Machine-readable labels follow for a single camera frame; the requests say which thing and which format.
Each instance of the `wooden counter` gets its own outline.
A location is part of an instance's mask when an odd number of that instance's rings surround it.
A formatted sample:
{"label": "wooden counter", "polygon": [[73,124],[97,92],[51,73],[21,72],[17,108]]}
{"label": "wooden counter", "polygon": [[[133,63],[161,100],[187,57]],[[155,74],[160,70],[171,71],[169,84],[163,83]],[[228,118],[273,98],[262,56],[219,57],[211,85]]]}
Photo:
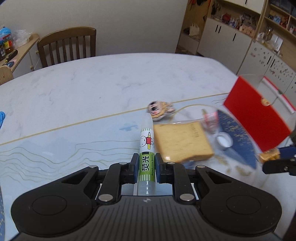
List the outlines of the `wooden counter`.
{"label": "wooden counter", "polygon": [[[20,61],[23,59],[23,57],[26,55],[26,53],[32,48],[32,46],[39,40],[39,35],[38,34],[32,34],[30,37],[30,41],[23,46],[17,48],[18,54],[15,56],[13,59],[16,59],[15,64],[10,68],[11,71],[13,72],[15,68],[18,66]],[[0,66],[2,66],[5,63],[5,59],[0,61]]]}

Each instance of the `gold line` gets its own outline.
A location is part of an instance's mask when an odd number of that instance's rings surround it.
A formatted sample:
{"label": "gold line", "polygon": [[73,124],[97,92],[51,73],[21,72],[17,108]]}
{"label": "gold line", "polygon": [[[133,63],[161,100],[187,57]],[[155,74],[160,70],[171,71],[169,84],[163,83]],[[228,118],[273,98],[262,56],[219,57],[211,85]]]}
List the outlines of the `gold line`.
{"label": "gold line", "polygon": [[[202,96],[202,97],[191,98],[191,99],[186,99],[186,100],[174,101],[174,102],[171,102],[171,103],[172,104],[175,104],[175,103],[181,103],[181,102],[185,102],[185,101],[196,100],[196,99],[207,98],[207,97],[218,96],[218,95],[225,95],[225,94],[228,94],[228,93]],[[96,121],[96,120],[99,120],[99,119],[104,119],[104,118],[108,118],[108,117],[112,117],[112,116],[117,116],[117,115],[122,115],[122,114],[126,114],[126,113],[131,113],[131,112],[135,112],[135,111],[139,111],[139,110],[144,110],[146,108],[147,107],[145,107],[145,108],[139,108],[139,109],[135,109],[135,110],[128,110],[128,111],[120,112],[120,113],[117,113],[117,114],[106,115],[106,116],[97,117],[97,118],[90,119],[90,120],[80,121],[80,122],[69,124],[69,125],[66,125],[66,126],[61,126],[61,127],[57,127],[57,128],[51,129],[51,130],[42,131],[42,132],[35,133],[35,134],[29,135],[29,136],[21,137],[19,139],[15,139],[15,140],[12,140],[12,141],[4,142],[4,143],[0,144],[0,146],[5,145],[5,144],[8,144],[8,143],[15,142],[15,141],[23,140],[23,139],[26,139],[26,138],[29,138],[29,137],[33,137],[33,136],[37,136],[37,135],[40,135],[40,134],[44,134],[44,133],[47,133],[47,132],[51,132],[51,131],[56,131],[56,130],[59,130],[59,129],[63,129],[63,128],[66,128],[66,127],[75,126],[75,125],[83,124],[83,123],[90,122],[90,121]]]}

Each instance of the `bread slice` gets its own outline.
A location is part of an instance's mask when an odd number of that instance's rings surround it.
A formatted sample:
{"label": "bread slice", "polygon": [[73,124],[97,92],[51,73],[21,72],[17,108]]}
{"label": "bread slice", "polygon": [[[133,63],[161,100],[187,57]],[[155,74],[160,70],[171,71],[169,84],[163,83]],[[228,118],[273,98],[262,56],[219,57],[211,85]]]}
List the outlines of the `bread slice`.
{"label": "bread slice", "polygon": [[155,144],[163,161],[200,161],[214,155],[199,121],[154,125]]}

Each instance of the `green label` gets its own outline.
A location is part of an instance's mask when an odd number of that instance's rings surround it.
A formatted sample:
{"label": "green label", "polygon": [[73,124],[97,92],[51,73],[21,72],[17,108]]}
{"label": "green label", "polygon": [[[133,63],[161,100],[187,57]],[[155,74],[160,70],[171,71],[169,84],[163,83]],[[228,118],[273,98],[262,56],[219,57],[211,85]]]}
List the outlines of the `green label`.
{"label": "green label", "polygon": [[140,154],[140,175],[139,181],[155,182],[154,153],[144,151]]}

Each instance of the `wooden chair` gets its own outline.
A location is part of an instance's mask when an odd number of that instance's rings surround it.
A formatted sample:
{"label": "wooden chair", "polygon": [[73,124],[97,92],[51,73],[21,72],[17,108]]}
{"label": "wooden chair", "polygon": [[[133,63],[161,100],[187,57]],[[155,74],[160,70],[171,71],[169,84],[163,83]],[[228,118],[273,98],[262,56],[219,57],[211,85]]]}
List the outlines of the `wooden chair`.
{"label": "wooden chair", "polygon": [[0,67],[0,85],[5,84],[8,81],[13,80],[14,77],[12,75],[10,67],[7,65]]}
{"label": "wooden chair", "polygon": [[73,47],[72,47],[72,38],[76,38],[76,55],[77,59],[80,59],[79,53],[79,41],[78,37],[83,37],[83,58],[86,58],[86,42],[85,36],[90,36],[90,52],[91,57],[96,55],[96,29],[91,27],[74,27],[68,28],[60,31],[56,31],[54,33],[48,34],[47,36],[43,37],[37,42],[37,47],[40,55],[40,60],[43,67],[47,67],[47,60],[44,51],[44,46],[49,46],[49,54],[51,64],[54,65],[54,57],[52,53],[52,43],[55,42],[56,52],[57,52],[57,61],[60,64],[61,58],[59,53],[59,44],[58,41],[62,41],[63,46],[63,55],[64,55],[64,62],[67,62],[67,54],[66,54],[66,44],[65,39],[69,39],[69,47],[70,47],[70,60],[74,60],[73,58]]}

